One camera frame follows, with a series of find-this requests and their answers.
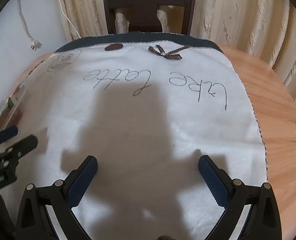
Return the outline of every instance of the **white wall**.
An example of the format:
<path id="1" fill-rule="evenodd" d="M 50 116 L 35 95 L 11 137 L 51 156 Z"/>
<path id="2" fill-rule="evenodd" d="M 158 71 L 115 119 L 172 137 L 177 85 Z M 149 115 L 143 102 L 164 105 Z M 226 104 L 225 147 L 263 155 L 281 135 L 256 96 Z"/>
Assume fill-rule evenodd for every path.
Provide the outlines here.
<path id="1" fill-rule="evenodd" d="M 30 35 L 42 47 L 30 49 L 31 41 L 17 12 L 17 0 L 10 0 L 0 13 L 0 101 L 37 57 L 67 43 L 57 0 L 21 0 L 21 7 Z"/>

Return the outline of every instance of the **striped ribbon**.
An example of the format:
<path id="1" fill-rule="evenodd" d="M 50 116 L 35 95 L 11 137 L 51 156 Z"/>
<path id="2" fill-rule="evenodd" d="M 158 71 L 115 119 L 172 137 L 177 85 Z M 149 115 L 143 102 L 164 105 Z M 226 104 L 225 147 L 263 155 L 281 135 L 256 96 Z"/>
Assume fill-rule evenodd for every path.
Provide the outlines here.
<path id="1" fill-rule="evenodd" d="M 175 50 L 172 50 L 172 51 L 170 51 L 170 52 L 168 52 L 168 53 L 165 53 L 164 52 L 164 49 L 160 46 L 160 45 L 156 45 L 156 47 L 159 49 L 159 51 L 160 52 L 158 52 L 158 51 L 156 51 L 153 47 L 149 47 L 149 51 L 151 51 L 151 52 L 153 52 L 154 54 L 157 54 L 157 55 L 159 55 L 159 56 L 163 56 L 163 57 L 165 57 L 166 59 L 176 59 L 176 60 L 179 60 L 179 59 L 182 59 L 182 57 L 180 56 L 180 54 L 174 54 L 174 55 L 172 55 L 173 53 L 176 53 L 176 52 L 178 52 L 178 51 L 181 51 L 181 50 L 183 50 L 183 49 L 187 49 L 187 48 L 189 48 L 190 46 L 189 45 L 186 45 L 186 46 L 183 46 L 183 47 L 181 47 L 181 48 L 179 48 L 179 49 L 175 49 Z"/>

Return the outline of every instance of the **chair backrest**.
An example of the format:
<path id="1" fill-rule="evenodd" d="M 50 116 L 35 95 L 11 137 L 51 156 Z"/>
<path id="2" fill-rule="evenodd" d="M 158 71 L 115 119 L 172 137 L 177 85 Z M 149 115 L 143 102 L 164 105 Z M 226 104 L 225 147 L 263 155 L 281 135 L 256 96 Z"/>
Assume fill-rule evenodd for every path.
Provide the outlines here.
<path id="1" fill-rule="evenodd" d="M 184 6 L 181 34 L 190 34 L 195 0 L 104 0 L 108 33 L 116 33 L 115 9 L 125 7 L 131 7 L 129 32 L 162 32 L 159 5 Z"/>

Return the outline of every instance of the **curtain fold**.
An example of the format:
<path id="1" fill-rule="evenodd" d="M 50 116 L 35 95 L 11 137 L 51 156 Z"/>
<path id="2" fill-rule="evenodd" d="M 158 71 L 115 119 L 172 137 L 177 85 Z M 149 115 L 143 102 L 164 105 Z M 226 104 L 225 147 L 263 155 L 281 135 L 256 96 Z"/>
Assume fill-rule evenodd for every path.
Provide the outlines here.
<path id="1" fill-rule="evenodd" d="M 82 37 L 107 35 L 103 0 L 60 0 Z M 180 33 L 183 8 L 160 6 L 163 32 Z M 62 15 L 68 41 L 77 33 Z M 128 29 L 129 10 L 116 11 L 117 33 Z M 196 0 L 191 36 L 253 54 L 280 76 L 296 102 L 296 9 L 289 0 Z"/>

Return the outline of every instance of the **white cable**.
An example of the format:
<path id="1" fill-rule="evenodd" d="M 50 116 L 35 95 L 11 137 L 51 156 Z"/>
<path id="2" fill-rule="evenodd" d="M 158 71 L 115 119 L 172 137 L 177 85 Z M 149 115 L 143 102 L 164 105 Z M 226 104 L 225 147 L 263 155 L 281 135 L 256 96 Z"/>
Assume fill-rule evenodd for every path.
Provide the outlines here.
<path id="1" fill-rule="evenodd" d="M 40 47 L 42 46 L 42 44 L 39 41 L 37 41 L 36 39 L 34 39 L 30 35 L 30 33 L 28 31 L 28 27 L 27 27 L 26 21 L 24 19 L 23 13 L 21 11 L 21 0 L 17 0 L 17 11 L 18 11 L 19 17 L 21 18 L 21 23 L 22 23 L 22 25 L 24 27 L 24 31 L 27 34 L 28 38 L 32 41 L 32 43 L 30 45 L 30 48 L 33 49 L 33 50 L 40 49 Z"/>
<path id="2" fill-rule="evenodd" d="M 72 24 L 72 22 L 68 19 L 68 17 L 67 17 L 66 14 L 64 13 L 63 6 L 61 5 L 61 1 L 58 0 L 58 2 L 59 2 L 59 4 L 60 4 L 61 11 L 62 11 L 63 15 L 64 15 L 65 18 L 69 21 L 69 23 L 72 25 L 73 29 L 77 32 L 78 37 L 81 39 L 81 36 L 80 36 L 79 32 L 76 30 L 75 26 Z"/>

